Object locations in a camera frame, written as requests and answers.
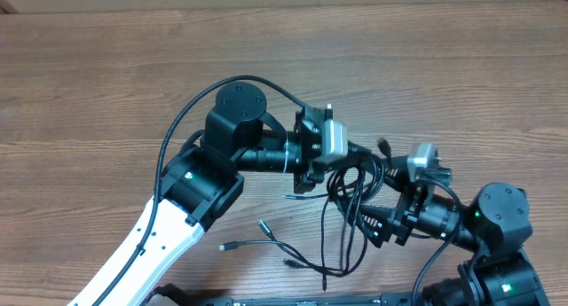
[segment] wooden table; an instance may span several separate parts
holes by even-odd
[[[0,16],[0,304],[71,300],[138,219],[182,105],[239,74],[313,106],[331,103],[356,143],[387,137],[395,155],[435,143],[464,201],[493,181],[525,188],[534,229],[526,251],[551,302],[568,303],[568,4],[541,3]],[[263,88],[269,111],[291,128],[296,107]],[[187,115],[169,157],[203,127],[213,101]],[[245,177],[239,200],[162,283],[323,295],[320,276],[284,266],[276,247],[218,251],[262,239],[263,218],[319,259],[323,201],[284,200],[291,176]],[[385,189],[376,202],[397,199]],[[328,263],[340,228],[329,208]],[[370,249],[325,295],[408,291],[439,245]],[[457,277],[469,256],[448,249],[424,284]]]

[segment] robotic arm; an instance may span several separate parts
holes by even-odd
[[[153,209],[156,201],[150,199],[128,237],[70,306],[142,303],[163,273],[241,195],[244,177],[239,170],[293,174],[294,193],[302,194],[323,183],[326,173],[356,166],[371,173],[373,183],[380,171],[380,185],[384,181],[401,194],[395,208],[358,205],[351,209],[351,204],[336,203],[346,221],[358,226],[376,247],[393,235],[397,244],[405,245],[416,229],[445,245],[475,253],[458,266],[459,279],[425,287],[422,296],[414,292],[414,304],[548,305],[522,250],[532,234],[523,190],[489,184],[464,207],[455,202],[457,197],[451,200],[434,194],[436,186],[451,192],[451,171],[439,165],[434,145],[415,145],[409,156],[391,158],[388,144],[382,142],[379,147],[386,159],[379,159],[348,141],[347,128],[333,119],[330,106],[318,109],[304,103],[298,103],[302,110],[296,113],[294,130],[286,131],[266,112],[266,97],[260,89],[235,81],[257,79],[242,76],[222,83],[205,129],[195,132],[163,170],[157,210]],[[264,125],[271,130],[263,130]],[[379,189],[374,188],[369,197]],[[361,223],[357,222],[359,212]],[[147,230],[153,214],[152,228]],[[149,236],[141,247],[146,231]],[[134,250],[138,256],[117,276]],[[108,287],[110,293],[103,294]]]

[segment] black cylinder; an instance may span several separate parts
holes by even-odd
[[[541,286],[533,267],[519,254],[476,270],[487,304],[533,306]]]
[[[215,107],[205,119],[203,149],[209,160],[231,157],[242,147],[253,147],[262,136],[266,96],[246,82],[226,84],[217,93]]]
[[[428,207],[418,215],[414,228],[436,239],[446,239],[457,227],[460,215],[454,211],[454,202],[434,195]],[[456,246],[475,252],[477,242],[474,235],[465,227],[459,230],[454,240]]]
[[[426,286],[422,290],[424,305],[435,306],[467,306],[461,279],[444,279],[443,281]]]
[[[294,173],[301,169],[302,162],[297,152],[266,149],[247,150],[237,161],[238,170],[255,172]]]

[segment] cable connector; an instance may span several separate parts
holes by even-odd
[[[263,230],[264,234],[268,236],[269,239],[272,238],[272,231],[263,220],[258,220],[258,226],[260,226],[260,229]]]
[[[239,248],[240,245],[241,244],[239,242],[232,241],[232,242],[225,243],[223,245],[219,245],[219,250],[220,251],[227,251],[227,250],[237,249],[237,248]]]
[[[309,269],[310,266],[304,265],[302,263],[296,262],[296,261],[292,261],[291,259],[285,259],[284,264],[290,268],[293,269]]]
[[[377,142],[377,146],[379,147],[379,151],[387,157],[387,162],[389,166],[392,167],[392,152],[391,152],[391,145],[387,142],[386,138],[381,137]]]

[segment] black cable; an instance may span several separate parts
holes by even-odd
[[[426,271],[428,271],[430,266],[436,261],[436,259],[442,254],[442,252],[444,252],[446,247],[450,246],[450,244],[452,244],[455,241],[455,238],[457,237],[457,235],[460,232],[460,229],[462,228],[462,225],[463,225],[463,206],[462,206],[462,203],[460,202],[460,198],[455,194],[455,192],[451,188],[442,184],[437,179],[432,178],[432,177],[423,177],[423,178],[417,180],[416,182],[418,184],[435,185],[435,186],[440,187],[444,191],[446,191],[450,196],[452,196],[452,199],[454,200],[454,205],[455,205],[455,207],[458,211],[459,217],[458,217],[458,223],[457,223],[457,225],[455,225],[450,236],[448,236],[448,238],[444,242],[444,244],[442,244],[438,248],[438,250],[436,250],[436,252],[432,255],[432,257],[428,260],[428,262],[426,262],[426,264],[424,265],[424,267],[422,267],[422,270],[418,274],[418,277],[416,278],[416,281],[414,282],[414,288],[412,290],[412,305],[413,306],[418,305],[418,288],[420,286],[420,282],[422,281],[422,278],[426,274]]]
[[[422,235],[422,234],[416,234],[416,233],[410,233],[410,237],[414,237],[415,239],[431,239],[432,238],[430,235]]]
[[[473,279],[473,268],[477,264],[477,261],[481,259],[485,254],[485,243],[483,240],[479,240],[477,242],[477,251],[473,254],[473,257],[468,262],[468,277],[469,280]]]
[[[288,200],[315,200],[328,197],[329,194],[318,194],[318,195],[311,195],[311,196],[303,196],[303,195],[284,195],[285,199]]]
[[[205,133],[205,129],[196,130],[179,148],[180,153],[187,151],[198,138],[202,137]]]
[[[235,249],[241,245],[250,245],[250,244],[264,244],[264,243],[272,243],[277,245],[283,252],[292,256],[300,263],[307,265],[309,267],[320,274],[322,274],[322,287],[324,291],[327,288],[327,276],[334,276],[334,277],[344,277],[352,272],[354,272],[363,262],[363,258],[365,257],[365,253],[367,252],[368,246],[368,229],[365,226],[365,222],[363,220],[363,215],[360,213],[360,205],[361,203],[370,200],[373,196],[379,192],[381,187],[384,183],[384,173],[385,167],[381,159],[379,159],[376,155],[371,154],[369,151],[367,152],[360,152],[356,153],[360,157],[360,162],[351,167],[351,168],[344,168],[334,171],[331,176],[327,180],[327,194],[325,195],[316,195],[313,198],[320,198],[323,196],[328,196],[328,199],[324,203],[324,207],[321,211],[321,265],[317,265],[315,263],[309,262],[305,257],[303,257],[296,249],[291,247],[289,244],[280,242],[276,240],[276,237],[268,227],[268,225],[260,221],[259,225],[263,230],[264,234],[268,236],[270,240],[267,241],[258,241],[258,240],[250,240],[245,242],[231,242],[226,243],[221,246],[222,250],[228,249]],[[365,184],[365,177],[366,171],[363,169],[363,163],[370,164],[370,168],[368,168],[369,173],[372,174],[371,181],[368,184]],[[349,169],[357,169],[358,175],[355,181],[345,184],[344,178]],[[324,221],[325,221],[325,214],[327,209],[327,204],[333,201],[336,205],[341,214],[344,216],[343,220],[343,229],[342,229],[342,245],[340,250],[340,268],[331,268],[327,267],[325,263],[325,255],[324,255],[324,247],[325,247],[325,234],[324,234]],[[349,245],[347,250],[344,253],[345,256],[345,267],[343,267],[343,243],[345,242],[345,231],[346,224],[351,224],[351,233],[349,238]],[[357,262],[350,267],[350,257],[351,257],[351,248],[355,233],[355,227],[359,227],[363,233],[363,248],[359,255]],[[286,265],[293,267],[293,268],[306,268],[300,266],[294,261],[285,260]]]
[[[289,98],[290,100],[292,100],[292,102],[296,103],[297,105],[301,106],[301,107],[307,107],[307,105],[300,100],[299,98],[296,98],[295,96],[293,96],[291,93],[289,93],[288,91],[282,89],[280,86],[265,80],[261,77],[258,76],[254,76],[254,75],[237,75],[237,76],[233,76],[230,78],[226,78],[224,80],[221,80],[211,86],[209,86],[207,89],[205,89],[204,91],[202,91],[200,94],[198,94],[197,96],[195,96],[195,98],[193,98],[185,107],[184,109],[177,115],[176,119],[174,120],[173,123],[171,123],[170,129],[168,129],[168,132],[166,133],[166,136],[163,139],[162,142],[162,147],[160,149],[160,154],[158,156],[158,164],[156,166],[156,172],[155,172],[155,183],[154,183],[154,203],[152,205],[152,213],[150,214],[150,219],[148,220],[148,226],[146,227],[146,231],[144,232],[144,235],[142,236],[142,239],[140,240],[140,242],[138,243],[138,245],[136,246],[136,249],[134,250],[134,252],[132,253],[132,256],[129,258],[128,262],[126,262],[126,264],[124,264],[124,266],[122,267],[122,269],[118,272],[118,274],[116,275],[116,277],[113,279],[113,281],[108,285],[108,287],[105,289],[105,291],[99,296],[99,298],[94,302],[94,306],[100,305],[105,298],[107,298],[107,296],[110,294],[110,292],[113,290],[113,288],[118,284],[118,282],[122,279],[122,277],[124,276],[124,274],[126,274],[126,272],[128,271],[128,269],[130,268],[130,266],[134,263],[134,260],[140,255],[140,253],[143,251],[144,249],[144,245],[146,244],[146,241],[148,240],[148,237],[150,236],[150,233],[152,232],[152,227],[154,226],[154,221],[156,218],[156,213],[158,211],[158,204],[160,203],[161,200],[161,186],[162,186],[162,167],[163,167],[163,159],[164,156],[166,154],[166,148],[168,146],[168,143],[171,139],[172,134],[174,133],[174,130],[176,129],[176,127],[178,126],[179,122],[181,122],[181,120],[184,118],[185,114],[193,107],[193,105],[195,105],[195,103],[197,103],[200,99],[202,99],[203,97],[205,97],[206,95],[208,95],[210,92],[212,92],[215,89],[218,89],[219,87],[226,85],[230,82],[235,82],[235,81],[254,81],[254,82],[260,82],[262,84],[265,84],[269,87],[271,87],[272,89],[278,91],[279,93],[281,93],[282,95],[284,95],[286,98]]]
[[[326,267],[326,258],[324,257],[324,252],[323,252],[323,248],[324,248],[324,216],[326,215],[326,208],[327,208],[327,204],[329,203],[329,200],[326,200],[326,202],[323,205],[323,209],[321,210],[321,267]],[[321,288],[323,289],[323,291],[325,292],[327,290],[327,275],[326,274],[322,274],[321,275]]]

